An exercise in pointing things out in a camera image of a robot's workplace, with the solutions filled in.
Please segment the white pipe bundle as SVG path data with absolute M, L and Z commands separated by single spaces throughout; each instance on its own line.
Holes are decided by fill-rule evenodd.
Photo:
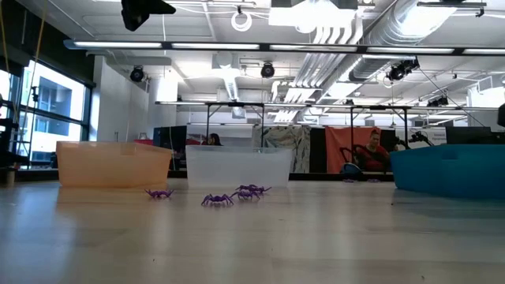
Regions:
M 359 17 L 344 28 L 318 27 L 314 43 L 355 44 L 363 36 L 363 22 Z M 342 54 L 307 54 L 294 78 L 295 88 L 318 88 L 341 62 Z

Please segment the clear plastic bin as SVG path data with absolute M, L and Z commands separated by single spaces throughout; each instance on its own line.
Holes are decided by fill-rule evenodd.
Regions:
M 286 187 L 289 181 L 290 149 L 188 145 L 185 154 L 192 188 Z

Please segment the black metal rack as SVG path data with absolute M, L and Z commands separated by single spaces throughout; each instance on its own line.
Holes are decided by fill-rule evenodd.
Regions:
M 401 106 L 387 106 L 387 105 L 353 105 L 350 106 L 350 143 L 351 143 L 351 151 L 354 151 L 353 146 L 354 146 L 354 119 L 359 115 L 359 113 L 354 113 L 354 110 L 392 110 L 395 112 L 396 110 L 401 110 L 403 114 L 399 114 L 398 116 L 404 121 L 404 139 L 403 141 L 405 142 L 405 148 L 409 149 L 409 142 L 408 142 L 408 134 L 407 134 L 407 114 L 408 110 L 412 109 L 411 106 L 407 105 L 401 105 Z
M 240 107 L 240 108 L 250 107 L 259 116 L 259 118 L 261 120 L 261 131 L 264 131 L 264 117 L 265 117 L 265 104 L 264 103 L 247 103 L 247 102 L 244 103 L 244 102 L 238 102 L 238 101 L 230 101 L 230 102 L 206 102 L 206 103 L 204 103 L 204 105 L 207 107 L 206 124 L 205 124 L 205 126 L 206 126 L 205 141 L 207 144 L 209 144 L 209 142 L 210 142 L 209 127 L 210 127 L 210 117 L 212 116 L 211 107 L 213 107 L 213 106 Z

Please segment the white air duct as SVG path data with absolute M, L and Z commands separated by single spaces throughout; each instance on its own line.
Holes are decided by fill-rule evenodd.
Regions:
M 238 56 L 229 51 L 221 51 L 219 53 L 219 66 L 221 67 L 221 77 L 226 85 L 230 100 L 238 101 L 238 85 L 236 78 L 241 75 Z

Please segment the black shelf rack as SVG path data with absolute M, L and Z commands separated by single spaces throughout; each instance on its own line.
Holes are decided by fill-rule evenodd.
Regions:
M 19 124 L 11 117 L 0 118 L 0 187 L 14 185 L 17 171 L 29 164 L 29 157 L 10 150 L 11 139 Z

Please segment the white ceiling light panel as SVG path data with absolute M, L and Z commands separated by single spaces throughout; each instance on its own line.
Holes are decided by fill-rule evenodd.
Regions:
M 306 30 L 316 27 L 344 27 L 357 13 L 358 8 L 339 8 L 332 0 L 303 0 L 291 7 L 271 6 L 268 24 Z

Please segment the long light bar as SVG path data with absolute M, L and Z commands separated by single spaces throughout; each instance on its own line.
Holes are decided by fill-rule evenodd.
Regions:
M 391 54 L 426 56 L 505 57 L 505 48 L 499 47 L 427 47 L 427 46 L 370 46 L 313 43 L 206 43 L 206 42 L 137 42 L 137 41 L 84 41 L 66 39 L 70 50 L 204 50 L 252 51 L 319 54 Z

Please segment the orange curtain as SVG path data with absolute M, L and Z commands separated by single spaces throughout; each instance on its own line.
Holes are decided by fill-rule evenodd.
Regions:
M 377 127 L 357 127 L 346 128 L 325 128 L 326 150 L 327 150 L 327 172 L 329 174 L 339 174 L 345 163 L 353 161 L 351 157 L 354 144 L 365 146 L 369 141 L 372 132 L 381 133 Z

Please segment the dark blue round device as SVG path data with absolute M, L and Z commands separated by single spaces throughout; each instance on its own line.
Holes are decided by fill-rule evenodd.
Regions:
M 344 163 L 340 170 L 340 174 L 347 177 L 356 177 L 361 176 L 363 174 L 363 171 L 359 166 L 353 163 Z

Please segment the teal plastic bin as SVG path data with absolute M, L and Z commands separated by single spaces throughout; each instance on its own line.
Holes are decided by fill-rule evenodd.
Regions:
M 445 144 L 391 153 L 398 189 L 505 200 L 505 145 Z

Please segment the black partition panel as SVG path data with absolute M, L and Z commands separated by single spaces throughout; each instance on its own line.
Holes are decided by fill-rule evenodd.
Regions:
M 310 129 L 309 172 L 327 173 L 327 148 L 324 128 Z

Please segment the wide black monitor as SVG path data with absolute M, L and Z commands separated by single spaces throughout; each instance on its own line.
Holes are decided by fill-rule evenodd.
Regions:
M 505 144 L 504 132 L 493 132 L 490 127 L 446 127 L 448 144 Z

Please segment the white banner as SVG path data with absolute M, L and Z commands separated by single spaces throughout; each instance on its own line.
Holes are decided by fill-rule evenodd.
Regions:
M 442 129 L 409 129 L 410 148 L 426 148 L 447 142 L 445 128 Z

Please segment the orange plastic bin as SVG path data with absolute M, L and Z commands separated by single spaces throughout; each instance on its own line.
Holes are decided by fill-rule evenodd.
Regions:
M 125 142 L 57 142 L 58 179 L 69 188 L 139 188 L 167 180 L 171 150 Z

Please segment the patterned fabric panel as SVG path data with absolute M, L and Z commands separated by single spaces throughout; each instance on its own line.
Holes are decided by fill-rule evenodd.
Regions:
M 261 128 L 254 126 L 252 128 L 252 145 L 254 147 L 290 149 L 292 154 L 290 172 L 300 174 L 309 172 L 309 127 L 288 125 Z

